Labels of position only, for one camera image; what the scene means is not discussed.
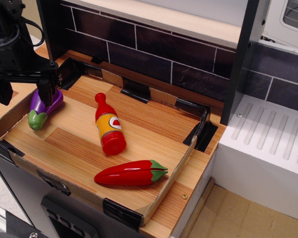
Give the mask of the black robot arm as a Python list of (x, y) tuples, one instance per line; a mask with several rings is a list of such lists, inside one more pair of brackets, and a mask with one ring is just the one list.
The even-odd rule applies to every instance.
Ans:
[(37, 24), (22, 17), (24, 9), (20, 0), (0, 0), (0, 103), (10, 103), (11, 83), (33, 83), (49, 107), (59, 84), (58, 64), (34, 51), (27, 25)]

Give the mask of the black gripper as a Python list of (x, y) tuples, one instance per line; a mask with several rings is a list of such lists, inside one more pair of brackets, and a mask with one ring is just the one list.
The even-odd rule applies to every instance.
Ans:
[(13, 89), (10, 82), (37, 83), (39, 97), (48, 108), (53, 104), (59, 75), (58, 64), (39, 56), (31, 37), (0, 38), (0, 103), (8, 106)]

